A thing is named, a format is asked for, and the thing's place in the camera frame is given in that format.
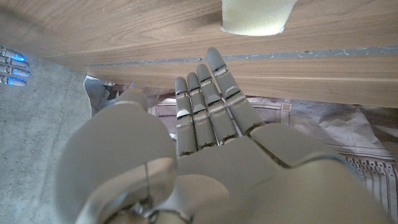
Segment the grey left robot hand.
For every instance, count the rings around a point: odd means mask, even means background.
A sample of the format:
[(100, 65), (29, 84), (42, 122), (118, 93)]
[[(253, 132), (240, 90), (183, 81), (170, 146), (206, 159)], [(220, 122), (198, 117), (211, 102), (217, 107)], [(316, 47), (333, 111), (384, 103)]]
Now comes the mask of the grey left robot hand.
[(67, 142), (55, 223), (390, 223), (346, 159), (263, 122), (215, 48), (175, 82), (177, 137), (125, 91)]

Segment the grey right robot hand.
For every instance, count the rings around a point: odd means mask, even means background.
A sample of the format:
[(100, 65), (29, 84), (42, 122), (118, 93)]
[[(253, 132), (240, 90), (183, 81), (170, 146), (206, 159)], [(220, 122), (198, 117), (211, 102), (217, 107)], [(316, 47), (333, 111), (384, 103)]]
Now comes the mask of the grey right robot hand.
[(25, 78), (32, 74), (25, 55), (1, 46), (1, 83), (12, 86), (26, 86)]

